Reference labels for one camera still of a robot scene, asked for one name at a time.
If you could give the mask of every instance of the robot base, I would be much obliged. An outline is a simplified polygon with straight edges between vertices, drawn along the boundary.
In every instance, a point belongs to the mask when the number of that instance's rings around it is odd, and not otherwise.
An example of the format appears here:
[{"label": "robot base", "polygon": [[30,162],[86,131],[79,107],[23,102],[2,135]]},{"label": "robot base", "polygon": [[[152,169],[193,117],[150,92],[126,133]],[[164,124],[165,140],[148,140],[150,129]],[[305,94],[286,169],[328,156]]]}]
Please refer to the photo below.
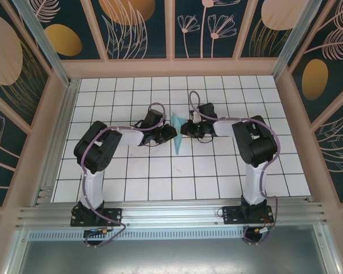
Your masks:
[{"label": "robot base", "polygon": [[[71,227],[118,227],[118,224],[108,223],[106,220],[101,219],[94,214],[93,211],[78,202],[78,208],[74,208],[71,211]],[[103,216],[108,217],[111,220],[122,221],[122,209],[121,208],[104,208],[104,202],[96,209],[97,212]]]},{"label": "robot base", "polygon": [[250,205],[244,197],[241,205],[235,207],[223,207],[224,224],[264,224],[264,218],[273,223],[272,208],[267,205],[267,200],[260,204]]}]

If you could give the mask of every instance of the white grid floor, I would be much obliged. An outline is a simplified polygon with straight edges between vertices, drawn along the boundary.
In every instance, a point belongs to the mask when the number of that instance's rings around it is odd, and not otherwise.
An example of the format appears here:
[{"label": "white grid floor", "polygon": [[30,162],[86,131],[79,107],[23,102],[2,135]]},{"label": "white grid floor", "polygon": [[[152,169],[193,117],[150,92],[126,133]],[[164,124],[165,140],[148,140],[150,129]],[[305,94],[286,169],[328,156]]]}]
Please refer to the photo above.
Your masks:
[{"label": "white grid floor", "polygon": [[[267,194],[310,195],[272,76],[184,76],[83,79],[53,202],[79,198],[81,169],[73,150],[92,122],[129,126],[145,117],[151,102],[164,104],[167,119],[174,112],[187,119],[191,90],[199,93],[201,103],[213,103],[218,117],[265,118],[282,146],[279,161],[268,169]],[[239,198],[245,170],[232,138],[201,144],[185,137],[178,156],[173,141],[157,147],[121,146],[105,171],[103,194],[107,202]]]}]

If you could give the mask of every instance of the blue cone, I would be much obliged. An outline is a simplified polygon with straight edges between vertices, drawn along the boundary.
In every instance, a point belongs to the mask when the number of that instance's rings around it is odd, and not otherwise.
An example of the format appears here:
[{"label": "blue cone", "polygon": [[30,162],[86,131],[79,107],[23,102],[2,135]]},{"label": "blue cone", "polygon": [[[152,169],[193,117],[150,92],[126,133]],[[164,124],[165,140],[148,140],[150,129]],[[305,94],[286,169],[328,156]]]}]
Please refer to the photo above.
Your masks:
[{"label": "blue cone", "polygon": [[173,113],[170,117],[171,126],[177,130],[177,136],[174,138],[174,148],[176,150],[176,155],[179,154],[179,149],[183,141],[183,135],[181,134],[181,126],[187,122],[187,119],[179,118]]}]

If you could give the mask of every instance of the metal sheet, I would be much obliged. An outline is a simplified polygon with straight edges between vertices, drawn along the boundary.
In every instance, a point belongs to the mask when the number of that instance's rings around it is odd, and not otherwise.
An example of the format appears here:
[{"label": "metal sheet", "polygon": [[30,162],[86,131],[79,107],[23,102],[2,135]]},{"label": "metal sheet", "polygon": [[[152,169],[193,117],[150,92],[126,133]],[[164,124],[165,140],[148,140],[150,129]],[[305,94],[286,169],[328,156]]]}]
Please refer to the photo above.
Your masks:
[{"label": "metal sheet", "polygon": [[22,274],[326,273],[312,227],[278,227],[262,246],[241,239],[29,242]]}]

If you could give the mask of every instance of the enclosure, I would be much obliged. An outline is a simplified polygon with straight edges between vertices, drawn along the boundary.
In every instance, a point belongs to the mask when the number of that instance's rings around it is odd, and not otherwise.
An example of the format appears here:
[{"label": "enclosure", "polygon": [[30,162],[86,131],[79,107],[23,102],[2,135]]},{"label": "enclosure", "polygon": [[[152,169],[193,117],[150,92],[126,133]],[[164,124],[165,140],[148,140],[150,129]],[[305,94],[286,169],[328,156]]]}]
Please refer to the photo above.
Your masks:
[{"label": "enclosure", "polygon": [[[75,147],[155,102],[178,136],[117,147],[98,180],[125,230],[87,248]],[[279,141],[257,246],[219,214],[251,185],[240,141],[180,134],[208,103]],[[0,273],[104,271],[343,273],[343,0],[0,0]]]}]

